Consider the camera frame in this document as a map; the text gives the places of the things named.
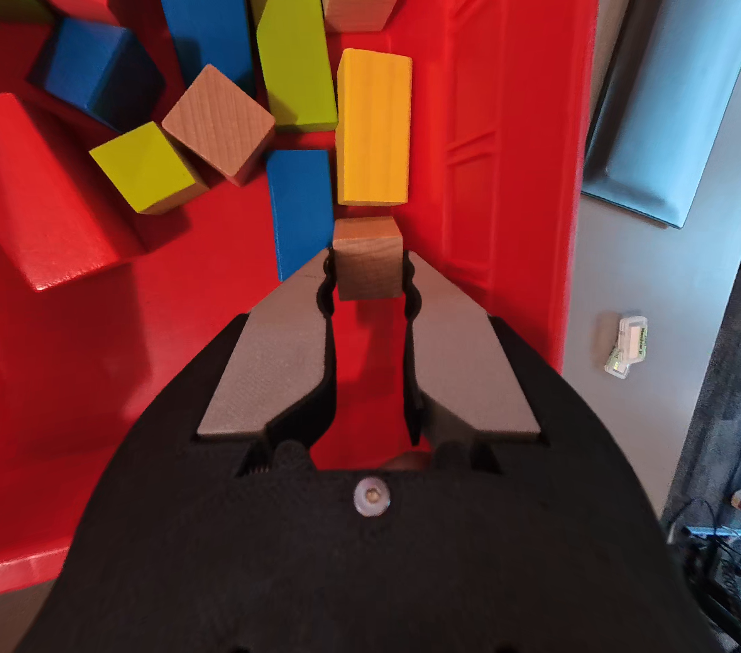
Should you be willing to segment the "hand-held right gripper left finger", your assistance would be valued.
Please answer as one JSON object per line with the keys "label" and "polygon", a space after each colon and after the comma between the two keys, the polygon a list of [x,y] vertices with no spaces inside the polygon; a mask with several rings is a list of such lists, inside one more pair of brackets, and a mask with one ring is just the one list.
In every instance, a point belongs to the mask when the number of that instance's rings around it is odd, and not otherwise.
{"label": "hand-held right gripper left finger", "polygon": [[337,411],[333,261],[323,249],[250,311],[197,434],[312,447]]}

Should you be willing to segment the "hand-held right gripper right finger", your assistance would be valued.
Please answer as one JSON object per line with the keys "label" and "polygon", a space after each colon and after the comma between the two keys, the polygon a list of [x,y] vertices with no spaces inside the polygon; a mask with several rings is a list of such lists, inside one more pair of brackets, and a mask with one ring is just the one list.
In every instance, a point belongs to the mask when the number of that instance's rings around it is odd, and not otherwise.
{"label": "hand-held right gripper right finger", "polygon": [[407,250],[404,421],[412,445],[532,441],[540,425],[486,310]]}

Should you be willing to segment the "red plastic bin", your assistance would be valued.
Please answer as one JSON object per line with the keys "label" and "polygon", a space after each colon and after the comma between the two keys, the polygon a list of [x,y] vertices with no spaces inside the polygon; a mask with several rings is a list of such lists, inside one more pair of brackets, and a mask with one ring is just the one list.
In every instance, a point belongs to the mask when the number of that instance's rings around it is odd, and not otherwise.
{"label": "red plastic bin", "polygon": [[[398,0],[383,31],[327,36],[412,58],[406,246],[562,369],[598,0]],[[145,246],[33,291],[2,254],[2,593],[53,580],[130,425],[279,280],[264,170],[162,216],[110,203]]]}

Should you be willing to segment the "natural wooden cube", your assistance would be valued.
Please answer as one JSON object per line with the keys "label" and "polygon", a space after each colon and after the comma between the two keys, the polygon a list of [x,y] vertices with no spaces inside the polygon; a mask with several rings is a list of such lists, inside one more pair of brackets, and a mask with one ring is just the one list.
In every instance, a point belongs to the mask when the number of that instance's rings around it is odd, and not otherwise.
{"label": "natural wooden cube", "polygon": [[238,187],[276,132],[273,115],[217,67],[203,67],[162,120],[163,131]]}
{"label": "natural wooden cube", "polygon": [[337,219],[332,247],[340,301],[403,296],[403,235],[392,216]]}

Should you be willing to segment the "long red wooden block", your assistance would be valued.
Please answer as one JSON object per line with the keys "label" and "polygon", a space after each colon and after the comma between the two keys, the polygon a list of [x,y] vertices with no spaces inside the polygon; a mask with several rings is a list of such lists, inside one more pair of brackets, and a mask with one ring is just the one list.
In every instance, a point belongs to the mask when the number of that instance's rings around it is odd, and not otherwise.
{"label": "long red wooden block", "polygon": [[44,291],[143,254],[106,178],[53,114],[1,95],[2,250]]}

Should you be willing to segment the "small clear plastic packet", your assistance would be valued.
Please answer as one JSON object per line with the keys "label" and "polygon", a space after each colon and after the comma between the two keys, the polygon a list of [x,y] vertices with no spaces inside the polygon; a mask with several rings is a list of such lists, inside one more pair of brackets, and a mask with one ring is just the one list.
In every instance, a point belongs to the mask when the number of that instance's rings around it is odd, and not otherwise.
{"label": "small clear plastic packet", "polygon": [[647,342],[647,317],[635,310],[622,315],[617,324],[616,339],[604,365],[604,371],[625,380],[631,367],[645,360]]}

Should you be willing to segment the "yellow wooden block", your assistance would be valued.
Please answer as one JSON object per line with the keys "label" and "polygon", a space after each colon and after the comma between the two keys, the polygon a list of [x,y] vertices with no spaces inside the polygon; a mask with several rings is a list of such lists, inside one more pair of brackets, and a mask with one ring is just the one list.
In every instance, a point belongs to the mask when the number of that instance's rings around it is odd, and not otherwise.
{"label": "yellow wooden block", "polygon": [[412,59],[346,48],[338,65],[337,201],[405,204],[409,194]]}

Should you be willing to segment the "blue wooden cube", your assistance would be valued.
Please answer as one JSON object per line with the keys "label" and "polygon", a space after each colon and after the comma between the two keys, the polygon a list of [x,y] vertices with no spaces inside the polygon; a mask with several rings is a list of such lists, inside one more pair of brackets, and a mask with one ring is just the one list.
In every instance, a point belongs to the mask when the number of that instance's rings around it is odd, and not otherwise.
{"label": "blue wooden cube", "polygon": [[152,121],[165,89],[131,29],[71,17],[56,25],[27,80],[119,134]]}

